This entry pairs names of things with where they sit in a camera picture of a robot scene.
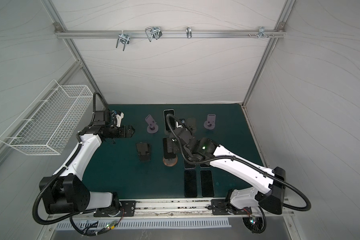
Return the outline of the wooden round phone stand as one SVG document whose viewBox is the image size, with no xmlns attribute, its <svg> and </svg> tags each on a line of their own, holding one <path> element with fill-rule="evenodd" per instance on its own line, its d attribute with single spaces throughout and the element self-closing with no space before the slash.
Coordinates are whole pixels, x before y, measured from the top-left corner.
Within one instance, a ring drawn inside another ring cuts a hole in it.
<svg viewBox="0 0 360 240">
<path fill-rule="evenodd" d="M 178 162 L 177 156 L 163 157 L 163 163 L 167 167 L 173 167 L 177 164 L 177 162 Z"/>
</svg>

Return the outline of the lilac front phone stand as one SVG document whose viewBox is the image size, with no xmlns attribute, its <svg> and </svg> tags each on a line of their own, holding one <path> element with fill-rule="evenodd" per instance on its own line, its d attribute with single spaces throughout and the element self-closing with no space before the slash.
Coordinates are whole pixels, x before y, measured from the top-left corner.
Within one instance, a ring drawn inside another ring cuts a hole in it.
<svg viewBox="0 0 360 240">
<path fill-rule="evenodd" d="M 145 118 L 146 123 L 148 124 L 147 126 L 147 132 L 149 134 L 155 134 L 158 132 L 159 130 L 159 126 L 157 124 L 157 122 L 154 120 L 154 118 L 151 115 L 148 115 Z"/>
</svg>

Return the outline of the lilac phone stand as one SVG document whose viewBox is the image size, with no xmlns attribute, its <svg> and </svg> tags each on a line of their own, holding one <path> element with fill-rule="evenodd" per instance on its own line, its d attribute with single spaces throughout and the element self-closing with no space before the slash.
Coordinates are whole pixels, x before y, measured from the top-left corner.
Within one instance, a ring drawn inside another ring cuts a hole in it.
<svg viewBox="0 0 360 240">
<path fill-rule="evenodd" d="M 148 115 L 145 118 L 146 123 L 148 124 L 147 126 L 147 132 L 149 134 L 155 134 L 158 132 L 159 130 L 159 126 L 157 124 L 157 122 L 154 120 L 154 118 L 151 115 Z"/>
<path fill-rule="evenodd" d="M 216 115 L 208 114 L 207 120 L 204 122 L 204 128 L 207 130 L 213 130 L 216 127 Z"/>
</svg>

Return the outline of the phone from lilac front stand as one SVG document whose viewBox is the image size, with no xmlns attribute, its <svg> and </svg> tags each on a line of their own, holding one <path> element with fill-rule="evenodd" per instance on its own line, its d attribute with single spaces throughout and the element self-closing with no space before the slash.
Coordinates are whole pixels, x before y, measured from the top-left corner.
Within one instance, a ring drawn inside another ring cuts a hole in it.
<svg viewBox="0 0 360 240">
<path fill-rule="evenodd" d="M 200 167 L 201 168 L 210 168 L 211 166 L 208 164 L 200 164 Z"/>
</svg>

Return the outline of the phone from lilac stand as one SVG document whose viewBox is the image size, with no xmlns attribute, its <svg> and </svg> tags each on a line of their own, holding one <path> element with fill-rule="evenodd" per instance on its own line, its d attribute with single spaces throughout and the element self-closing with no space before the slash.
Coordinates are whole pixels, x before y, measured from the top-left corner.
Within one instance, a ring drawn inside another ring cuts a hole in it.
<svg viewBox="0 0 360 240">
<path fill-rule="evenodd" d="M 200 167 L 201 168 L 210 168 L 211 166 L 208 164 L 200 164 Z"/>
<path fill-rule="evenodd" d="M 196 198 L 198 196 L 197 175 L 194 170 L 184 172 L 184 195 L 186 198 Z"/>
</svg>

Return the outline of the phone from lilac back stand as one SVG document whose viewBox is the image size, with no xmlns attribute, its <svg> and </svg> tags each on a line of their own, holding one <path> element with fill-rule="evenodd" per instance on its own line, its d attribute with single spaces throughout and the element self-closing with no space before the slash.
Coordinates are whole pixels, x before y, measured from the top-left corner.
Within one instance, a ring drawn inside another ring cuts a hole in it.
<svg viewBox="0 0 360 240">
<path fill-rule="evenodd" d="M 194 170 L 184 172 L 184 195 L 186 198 L 196 198 L 198 196 L 197 175 Z"/>
</svg>

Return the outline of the phone from grey stand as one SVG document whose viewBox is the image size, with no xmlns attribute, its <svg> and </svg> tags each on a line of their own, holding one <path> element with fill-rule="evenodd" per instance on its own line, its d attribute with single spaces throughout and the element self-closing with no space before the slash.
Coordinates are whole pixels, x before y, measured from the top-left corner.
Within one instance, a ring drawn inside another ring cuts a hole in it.
<svg viewBox="0 0 360 240">
<path fill-rule="evenodd" d="M 200 171 L 202 197 L 212 198 L 215 196 L 212 171 Z"/>
</svg>

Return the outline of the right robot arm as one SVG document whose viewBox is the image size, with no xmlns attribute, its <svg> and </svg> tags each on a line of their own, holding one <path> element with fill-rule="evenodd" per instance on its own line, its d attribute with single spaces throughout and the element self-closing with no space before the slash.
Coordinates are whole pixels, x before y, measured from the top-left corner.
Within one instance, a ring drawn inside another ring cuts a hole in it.
<svg viewBox="0 0 360 240">
<path fill-rule="evenodd" d="M 226 197 L 227 208 L 238 210 L 258 207 L 271 214 L 280 215 L 284 208 L 307 212 L 312 207 L 302 191 L 286 182 L 286 172 L 280 167 L 270 169 L 254 164 L 209 138 L 197 140 L 191 131 L 184 127 L 171 130 L 170 138 L 189 164 L 208 164 L 251 185 L 243 190 L 230 190 Z M 305 205 L 298 207 L 286 204 L 286 189 L 300 196 Z"/>
</svg>

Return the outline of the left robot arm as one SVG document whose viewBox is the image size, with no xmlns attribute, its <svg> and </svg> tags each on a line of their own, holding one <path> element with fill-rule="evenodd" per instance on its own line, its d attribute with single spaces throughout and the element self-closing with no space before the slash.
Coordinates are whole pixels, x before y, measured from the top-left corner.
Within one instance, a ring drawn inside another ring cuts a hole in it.
<svg viewBox="0 0 360 240">
<path fill-rule="evenodd" d="M 117 193 L 91 192 L 83 183 L 85 170 L 96 150 L 106 139 L 130 138 L 135 129 L 122 125 L 121 111 L 94 111 L 92 121 L 76 135 L 78 143 L 61 168 L 39 183 L 40 193 L 32 216 L 40 225 L 51 225 L 88 211 L 102 217 L 121 213 Z"/>
</svg>

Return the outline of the grey round phone stand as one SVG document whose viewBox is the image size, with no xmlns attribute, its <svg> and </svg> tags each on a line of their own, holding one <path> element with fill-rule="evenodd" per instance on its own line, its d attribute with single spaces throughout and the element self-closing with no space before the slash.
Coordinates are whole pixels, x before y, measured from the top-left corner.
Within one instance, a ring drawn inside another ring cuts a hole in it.
<svg viewBox="0 0 360 240">
<path fill-rule="evenodd" d="M 197 130 L 196 126 L 196 119 L 195 118 L 188 118 L 186 120 L 188 128 L 191 130 L 192 133 L 195 133 Z"/>
</svg>

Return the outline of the lilac back phone stand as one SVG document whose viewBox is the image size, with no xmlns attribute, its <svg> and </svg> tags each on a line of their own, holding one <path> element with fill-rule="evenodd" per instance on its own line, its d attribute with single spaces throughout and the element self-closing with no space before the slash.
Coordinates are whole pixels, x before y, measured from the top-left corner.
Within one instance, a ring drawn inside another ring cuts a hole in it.
<svg viewBox="0 0 360 240">
<path fill-rule="evenodd" d="M 207 130 L 213 130 L 216 127 L 216 115 L 208 114 L 207 120 L 204 122 L 204 128 Z"/>
</svg>

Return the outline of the black phone stand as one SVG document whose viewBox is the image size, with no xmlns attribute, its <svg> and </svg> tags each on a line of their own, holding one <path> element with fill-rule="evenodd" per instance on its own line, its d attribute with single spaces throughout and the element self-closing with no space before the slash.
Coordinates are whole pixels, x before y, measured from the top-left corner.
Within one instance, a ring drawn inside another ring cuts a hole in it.
<svg viewBox="0 0 360 240">
<path fill-rule="evenodd" d="M 149 162 L 151 160 L 152 148 L 148 143 L 136 143 L 138 158 L 140 162 Z"/>
</svg>

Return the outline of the green table mat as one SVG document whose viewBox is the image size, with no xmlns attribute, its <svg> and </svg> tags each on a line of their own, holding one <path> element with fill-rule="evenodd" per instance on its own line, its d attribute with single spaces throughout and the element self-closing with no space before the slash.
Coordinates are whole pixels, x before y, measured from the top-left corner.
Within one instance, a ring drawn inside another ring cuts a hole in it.
<svg viewBox="0 0 360 240">
<path fill-rule="evenodd" d="M 83 183 L 92 192 L 116 192 L 121 199 L 183 198 L 184 160 L 173 167 L 163 163 L 165 134 L 164 110 L 173 109 L 178 119 L 196 119 L 196 137 L 210 138 L 234 154 L 261 165 L 262 160 L 239 104 L 222 105 L 111 105 L 124 113 L 122 123 L 132 125 L 131 138 L 106 140 L 90 160 Z M 204 128 L 208 114 L 216 115 L 216 127 Z M 151 115 L 159 126 L 155 134 L 147 132 L 145 118 Z M 140 162 L 136 143 L 151 145 L 149 162 Z"/>
</svg>

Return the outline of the metal clamp on crossbar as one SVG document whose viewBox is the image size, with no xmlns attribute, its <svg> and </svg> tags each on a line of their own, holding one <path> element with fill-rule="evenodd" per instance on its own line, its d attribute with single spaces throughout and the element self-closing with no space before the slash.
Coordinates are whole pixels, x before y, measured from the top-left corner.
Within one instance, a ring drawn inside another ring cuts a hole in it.
<svg viewBox="0 0 360 240">
<path fill-rule="evenodd" d="M 126 46 L 130 43 L 130 37 L 127 34 L 121 33 L 118 35 L 116 48 L 123 46 L 123 51 L 125 51 Z"/>
</svg>

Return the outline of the metal u-bolt on crossbar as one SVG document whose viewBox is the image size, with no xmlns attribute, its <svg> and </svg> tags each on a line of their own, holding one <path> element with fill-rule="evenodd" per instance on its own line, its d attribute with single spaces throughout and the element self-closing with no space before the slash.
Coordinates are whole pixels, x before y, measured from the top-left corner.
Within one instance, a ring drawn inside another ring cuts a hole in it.
<svg viewBox="0 0 360 240">
<path fill-rule="evenodd" d="M 148 27 L 145 29 L 145 33 L 149 42 L 152 42 L 153 39 L 158 40 L 163 35 L 160 27 Z"/>
</svg>

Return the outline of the aluminium front rail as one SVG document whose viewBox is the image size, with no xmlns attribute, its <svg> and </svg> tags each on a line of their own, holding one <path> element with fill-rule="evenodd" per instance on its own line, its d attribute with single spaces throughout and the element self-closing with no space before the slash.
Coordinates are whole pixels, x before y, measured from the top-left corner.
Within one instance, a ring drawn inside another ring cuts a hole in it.
<svg viewBox="0 0 360 240">
<path fill-rule="evenodd" d="M 212 205 L 212 198 L 177 198 L 177 199 L 121 199 L 121 202 L 135 201 L 134 215 L 127 219 L 180 219 L 180 218 L 217 218 L 217 217 L 248 217 L 243 215 L 213 215 L 213 210 L 208 210 Z M 281 215 L 274 215 L 264 210 L 266 217 L 295 217 L 296 211 L 283 208 Z M 94 213 L 76 215 L 73 219 L 111 220 L 117 217 L 94 217 Z"/>
</svg>

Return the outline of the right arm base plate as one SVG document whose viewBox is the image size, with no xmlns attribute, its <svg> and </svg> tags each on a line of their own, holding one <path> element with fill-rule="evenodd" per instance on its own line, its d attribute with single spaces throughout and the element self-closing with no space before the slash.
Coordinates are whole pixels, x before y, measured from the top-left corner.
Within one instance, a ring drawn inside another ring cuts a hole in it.
<svg viewBox="0 0 360 240">
<path fill-rule="evenodd" d="M 220 215 L 245 215 L 249 216 L 252 214 L 250 207 L 238 209 L 230 204 L 228 201 L 223 199 L 212 199 L 211 204 L 207 207 L 208 210 L 212 211 L 214 216 Z"/>
</svg>

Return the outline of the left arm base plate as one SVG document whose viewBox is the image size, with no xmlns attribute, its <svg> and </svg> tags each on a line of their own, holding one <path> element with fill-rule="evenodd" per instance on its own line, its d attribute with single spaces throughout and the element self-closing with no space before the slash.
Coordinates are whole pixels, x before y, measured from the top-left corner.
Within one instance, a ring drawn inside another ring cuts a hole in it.
<svg viewBox="0 0 360 240">
<path fill-rule="evenodd" d="M 136 201 L 119 201 L 107 208 L 97 209 L 94 217 L 98 218 L 116 218 L 133 217 L 135 214 Z"/>
</svg>

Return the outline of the aluminium crossbar rail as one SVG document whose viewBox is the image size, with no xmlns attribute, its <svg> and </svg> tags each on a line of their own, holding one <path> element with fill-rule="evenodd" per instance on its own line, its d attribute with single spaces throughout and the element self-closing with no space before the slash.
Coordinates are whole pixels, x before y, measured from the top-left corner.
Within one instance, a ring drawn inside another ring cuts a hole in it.
<svg viewBox="0 0 360 240">
<path fill-rule="evenodd" d="M 255 34 L 258 30 L 195 30 L 192 29 L 191 39 L 232 39 L 250 38 L 248 34 Z M 144 30 L 140 31 L 63 31 L 55 33 L 59 39 L 117 39 L 118 35 L 127 34 L 130 39 L 147 39 Z M 186 29 L 183 30 L 162 30 L 161 39 L 187 39 Z M 266 30 L 266 33 L 273 33 L 274 38 L 283 38 L 285 31 Z"/>
</svg>

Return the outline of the small metal bracket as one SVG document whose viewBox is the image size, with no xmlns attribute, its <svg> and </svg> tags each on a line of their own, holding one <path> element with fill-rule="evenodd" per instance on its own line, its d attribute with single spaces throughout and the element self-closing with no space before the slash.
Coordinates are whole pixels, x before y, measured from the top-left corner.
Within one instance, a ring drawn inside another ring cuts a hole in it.
<svg viewBox="0 0 360 240">
<path fill-rule="evenodd" d="M 192 38 L 192 29 L 191 29 L 191 27 L 186 27 L 186 35 L 187 35 L 187 39 Z"/>
</svg>

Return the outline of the metal bracket with bolts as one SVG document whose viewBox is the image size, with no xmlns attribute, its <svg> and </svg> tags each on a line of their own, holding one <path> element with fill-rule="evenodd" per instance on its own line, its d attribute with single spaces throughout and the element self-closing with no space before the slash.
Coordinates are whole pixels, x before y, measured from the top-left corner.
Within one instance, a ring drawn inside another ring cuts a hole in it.
<svg viewBox="0 0 360 240">
<path fill-rule="evenodd" d="M 274 38 L 275 35 L 273 33 L 266 33 L 266 30 L 264 27 L 260 27 L 258 32 L 255 34 L 248 34 L 250 38 Z"/>
</svg>

